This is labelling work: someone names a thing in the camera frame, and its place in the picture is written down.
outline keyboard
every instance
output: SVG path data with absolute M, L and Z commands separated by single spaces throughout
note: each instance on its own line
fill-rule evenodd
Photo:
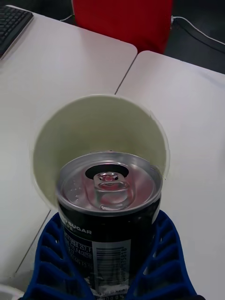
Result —
M 33 14 L 31 12 L 8 6 L 0 7 L 0 57 L 32 18 Z

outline blue grid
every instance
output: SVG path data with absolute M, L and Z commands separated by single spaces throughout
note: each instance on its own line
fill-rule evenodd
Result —
M 154 246 L 138 271 L 126 300 L 176 300 L 195 296 L 179 235 L 162 211 L 156 219 Z M 94 300 L 64 247 L 59 214 L 43 230 L 36 250 L 32 280 L 23 300 Z

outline can lid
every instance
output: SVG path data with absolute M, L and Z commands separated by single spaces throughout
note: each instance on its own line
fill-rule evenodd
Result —
M 155 202 L 162 182 L 157 168 L 143 158 L 97 152 L 76 158 L 61 169 L 56 195 L 70 210 L 118 216 Z

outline paper cup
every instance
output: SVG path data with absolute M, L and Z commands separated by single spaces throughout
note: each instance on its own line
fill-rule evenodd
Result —
M 60 169 L 79 156 L 107 150 L 140 156 L 167 176 L 168 141 L 152 112 L 120 97 L 93 95 L 61 108 L 37 135 L 32 171 L 42 199 L 55 208 Z

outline can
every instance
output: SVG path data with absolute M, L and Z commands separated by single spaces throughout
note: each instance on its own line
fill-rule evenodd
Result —
M 113 151 L 61 169 L 56 195 L 66 249 L 96 298 L 125 297 L 151 249 L 162 182 L 147 160 Z

